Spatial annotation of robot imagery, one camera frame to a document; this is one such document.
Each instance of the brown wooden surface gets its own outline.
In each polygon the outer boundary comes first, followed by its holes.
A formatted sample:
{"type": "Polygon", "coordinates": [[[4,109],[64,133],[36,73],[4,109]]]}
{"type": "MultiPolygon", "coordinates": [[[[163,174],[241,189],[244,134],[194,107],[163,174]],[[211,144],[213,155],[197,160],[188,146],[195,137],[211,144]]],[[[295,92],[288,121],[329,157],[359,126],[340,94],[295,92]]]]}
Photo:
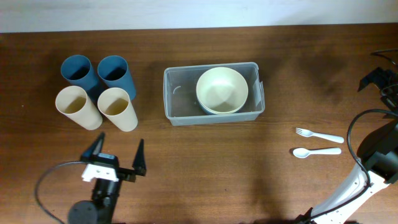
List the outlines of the brown wooden surface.
{"type": "MultiPolygon", "coordinates": [[[[290,219],[324,201],[354,166],[346,144],[303,138],[294,127],[345,136],[353,117],[385,108],[373,86],[357,93],[359,79],[380,66],[373,50],[398,45],[398,24],[285,26],[229,29],[123,30],[3,34],[0,96],[1,223],[54,223],[35,204],[33,188],[50,166],[76,160],[100,132],[104,152],[129,167],[146,140],[147,177],[122,185],[114,221],[126,223],[251,223],[290,219]],[[128,62],[137,88],[139,118],[130,133],[104,119],[86,131],[60,114],[57,93],[68,86],[63,60],[86,55],[96,68],[108,55],[128,62]],[[167,67],[256,62],[266,110],[242,123],[174,127],[162,97],[167,67]],[[342,148],[340,156],[289,154],[293,147],[342,148]]],[[[379,115],[360,120],[357,147],[386,124],[379,115]]],[[[62,220],[93,183],[83,166],[54,172],[41,197],[62,220]]],[[[353,216],[362,223],[396,223],[398,187],[369,199],[353,216]]]]}

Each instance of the storage box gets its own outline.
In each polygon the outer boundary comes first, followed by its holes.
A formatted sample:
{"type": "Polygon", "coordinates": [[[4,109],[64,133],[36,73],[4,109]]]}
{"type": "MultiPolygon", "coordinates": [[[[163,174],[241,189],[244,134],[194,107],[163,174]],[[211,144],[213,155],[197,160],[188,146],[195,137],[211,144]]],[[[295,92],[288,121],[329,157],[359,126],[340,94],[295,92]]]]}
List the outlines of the storage box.
{"type": "Polygon", "coordinates": [[[166,69],[163,83],[166,117],[174,126],[255,120],[266,108],[264,87],[259,81],[258,70],[259,67],[254,62],[166,69]],[[232,68],[248,83],[248,99],[237,113],[208,115],[200,107],[196,94],[197,82],[205,71],[215,67],[232,68]]]}

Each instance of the utensil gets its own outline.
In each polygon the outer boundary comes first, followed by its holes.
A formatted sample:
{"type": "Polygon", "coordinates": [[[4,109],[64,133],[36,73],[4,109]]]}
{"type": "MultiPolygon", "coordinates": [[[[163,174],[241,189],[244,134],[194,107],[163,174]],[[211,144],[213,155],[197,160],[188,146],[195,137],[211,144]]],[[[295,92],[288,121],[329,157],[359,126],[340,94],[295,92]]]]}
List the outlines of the utensil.
{"type": "Polygon", "coordinates": [[[316,150],[308,150],[304,148],[297,148],[293,150],[293,155],[297,158],[304,159],[309,155],[338,155],[341,154],[341,149],[338,147],[333,147],[329,149],[316,149],[316,150]]]}
{"type": "Polygon", "coordinates": [[[340,137],[340,136],[334,136],[331,134],[320,134],[320,133],[314,133],[310,130],[307,129],[302,129],[302,128],[296,128],[296,133],[304,136],[304,137],[311,137],[311,136],[315,136],[318,138],[323,138],[329,141],[333,141],[333,142],[337,142],[337,143],[343,143],[344,142],[344,138],[340,137]]]}
{"type": "Polygon", "coordinates": [[[121,88],[109,88],[98,98],[98,109],[122,131],[132,131],[138,119],[129,94],[121,88]]]}
{"type": "Polygon", "coordinates": [[[100,112],[82,87],[68,86],[61,90],[55,99],[55,106],[59,112],[87,130],[97,129],[102,124],[100,112]]]}
{"type": "Polygon", "coordinates": [[[207,70],[198,80],[197,98],[209,114],[230,114],[241,109],[249,88],[243,76],[226,67],[207,70]]]}
{"type": "Polygon", "coordinates": [[[118,87],[126,91],[130,100],[136,97],[136,87],[132,81],[129,65],[120,56],[108,56],[98,64],[98,75],[109,87],[118,87]]]}
{"type": "Polygon", "coordinates": [[[70,84],[82,87],[94,102],[105,90],[90,60],[83,55],[72,55],[65,59],[61,65],[61,75],[70,84]]]}

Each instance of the white bowl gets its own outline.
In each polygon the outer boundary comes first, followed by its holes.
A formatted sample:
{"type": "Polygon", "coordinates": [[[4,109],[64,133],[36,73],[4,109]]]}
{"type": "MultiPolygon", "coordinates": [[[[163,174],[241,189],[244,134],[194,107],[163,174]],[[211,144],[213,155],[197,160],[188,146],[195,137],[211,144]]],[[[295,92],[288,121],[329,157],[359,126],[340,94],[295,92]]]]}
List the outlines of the white bowl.
{"type": "Polygon", "coordinates": [[[230,114],[242,108],[249,88],[243,76],[230,68],[207,70],[198,80],[197,98],[211,114],[230,114]]]}

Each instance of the white plastic fork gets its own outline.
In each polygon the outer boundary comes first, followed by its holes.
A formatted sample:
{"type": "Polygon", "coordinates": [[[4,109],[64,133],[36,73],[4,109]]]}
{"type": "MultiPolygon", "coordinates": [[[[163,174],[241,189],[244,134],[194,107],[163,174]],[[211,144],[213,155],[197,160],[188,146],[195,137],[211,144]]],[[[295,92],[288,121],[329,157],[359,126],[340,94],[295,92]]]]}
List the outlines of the white plastic fork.
{"type": "Polygon", "coordinates": [[[340,136],[334,136],[331,134],[320,134],[320,133],[314,133],[310,130],[307,129],[302,129],[302,128],[296,128],[296,133],[304,136],[304,137],[311,137],[311,136],[315,136],[318,138],[323,138],[329,141],[333,141],[333,142],[337,142],[337,143],[343,143],[344,142],[344,138],[340,137],[340,136]]]}

